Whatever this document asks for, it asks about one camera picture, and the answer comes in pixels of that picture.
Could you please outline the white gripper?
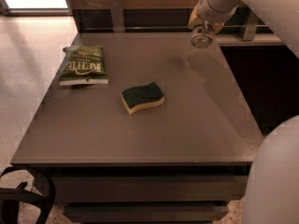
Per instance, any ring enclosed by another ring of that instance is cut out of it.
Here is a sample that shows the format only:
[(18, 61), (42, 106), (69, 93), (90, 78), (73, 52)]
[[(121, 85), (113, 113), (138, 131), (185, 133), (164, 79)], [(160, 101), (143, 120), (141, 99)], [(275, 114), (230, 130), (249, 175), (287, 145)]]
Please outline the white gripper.
[(219, 33), (224, 22), (230, 20), (236, 11), (239, 0), (199, 0), (189, 17), (188, 27), (192, 30), (195, 26), (208, 21), (213, 24), (215, 34)]

